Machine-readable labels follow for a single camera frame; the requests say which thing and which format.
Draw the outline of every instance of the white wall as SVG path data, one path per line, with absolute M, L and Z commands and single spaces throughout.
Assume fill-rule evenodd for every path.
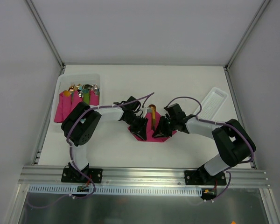
M 231 67 L 244 122 L 280 209 L 280 0 L 273 0 Z
M 60 68 L 23 0 L 0 0 L 0 224 Z
M 66 63 L 225 65 L 263 0 L 34 0 Z

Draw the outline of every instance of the metal frame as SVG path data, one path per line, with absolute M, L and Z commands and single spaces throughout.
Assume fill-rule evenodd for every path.
M 251 32 L 254 30 L 260 17 L 267 9 L 267 6 L 272 0 L 263 0 L 261 6 L 253 17 L 248 28 L 244 32 L 240 42 L 238 43 L 234 53 L 232 54 L 228 64 L 225 66 L 226 79 L 231 91 L 231 96 L 236 109 L 238 120 L 241 125 L 244 125 L 244 120 L 241 116 L 240 107 L 238 105 L 237 97 L 232 86 L 232 81 L 229 74 L 229 68 L 232 66 L 234 60 L 238 56 L 241 49 L 244 47 Z M 64 73 L 64 62 L 62 61 L 50 35 L 42 22 L 42 19 L 37 12 L 32 0 L 25 0 L 31 14 L 33 15 L 39 29 L 41 30 L 44 38 L 46 39 L 49 47 L 51 48 L 58 64 L 62 67 L 60 74 Z M 33 164 L 37 164 L 37 160 L 40 156 L 42 145 L 46 136 L 46 132 L 49 126 L 49 112 L 51 106 L 48 109 L 47 116 L 43 123 L 41 134 L 39 136 L 36 148 Z M 165 188 L 183 188 L 187 186 L 184 182 L 184 170 L 196 170 L 196 169 L 179 169 L 179 168 L 102 168 L 103 178 L 101 186 L 108 188 L 109 186 L 146 186 L 146 187 L 165 187 Z M 8 223 L 18 223 L 21 215 L 21 211 L 25 202 L 26 194 L 30 184 L 54 184 L 63 185 L 61 183 L 61 174 L 63 167 L 60 166 L 24 166 L 18 184 L 18 190 L 16 198 L 13 201 L 12 210 L 8 213 Z M 266 210 L 266 214 L 270 224 L 280 223 L 280 214 L 275 204 L 271 185 L 264 170 L 256 169 L 231 169 L 232 179 L 230 188 L 258 188 L 260 190 L 263 204 Z

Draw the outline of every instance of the robotic arm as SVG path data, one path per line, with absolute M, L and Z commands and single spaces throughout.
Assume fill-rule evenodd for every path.
M 127 103 L 134 100 L 134 97 L 130 97 Z M 91 106 L 84 102 L 79 103 L 75 107 L 61 126 L 65 137 L 68 136 L 76 120 L 90 107 Z M 70 141 L 73 144 L 72 153 L 74 161 L 83 173 L 87 175 L 89 172 L 89 164 L 86 158 L 86 143 L 91 138 L 99 122 L 123 120 L 130 125 L 131 133 L 146 140 L 146 125 L 148 119 L 135 115 L 139 107 L 139 101 L 121 107 L 104 108 L 104 106 L 101 106 L 99 109 L 86 113 L 82 120 L 78 122 L 73 132 L 70 134 Z M 200 122 L 195 118 L 195 115 L 186 116 L 178 104 L 166 107 L 165 110 L 168 114 L 166 114 L 166 116 L 161 116 L 159 124 L 153 134 L 154 138 L 171 137 L 172 131 L 178 130 L 188 134 L 195 133 L 211 138 L 216 143 L 219 154 L 198 168 L 193 178 L 198 178 L 203 183 L 207 183 L 213 180 L 214 176 L 218 173 L 238 165 L 243 159 L 251 155 L 250 149 L 246 143 L 229 127 Z M 237 120 L 231 119 L 226 122 L 226 124 L 235 127 L 246 138 L 253 151 L 255 151 L 253 141 Z M 74 169 L 72 162 L 69 163 L 69 168 L 76 181 L 85 181 L 84 177 Z

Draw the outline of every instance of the perforated metal strip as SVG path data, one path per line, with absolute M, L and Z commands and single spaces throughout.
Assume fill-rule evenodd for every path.
M 53 185 L 53 184 L 31 184 L 30 193 L 51 194 L 85 194 L 77 192 L 78 185 Z M 183 187 L 120 187 L 120 186 L 97 186 L 95 194 L 98 195 L 162 195 L 162 196 L 201 196 L 201 188 Z

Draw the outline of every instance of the plastic tray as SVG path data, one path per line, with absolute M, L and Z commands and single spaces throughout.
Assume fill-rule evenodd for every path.
M 202 101 L 202 111 L 198 117 L 201 119 L 212 120 L 227 98 L 228 94 L 226 92 L 217 87 L 213 87 Z M 194 114 L 197 114 L 199 109 L 200 107 L 195 110 Z
M 52 104 L 52 111 L 51 111 L 51 119 L 50 123 L 55 126 L 61 126 L 61 123 L 55 123 L 54 118 L 57 110 L 57 106 L 59 103 L 59 94 L 64 90 L 67 90 L 70 87 L 70 84 L 74 83 L 75 85 L 78 84 L 96 84 L 101 89 L 100 86 L 100 78 L 99 74 L 91 74 L 91 73 L 66 73 L 58 77 L 53 104 Z

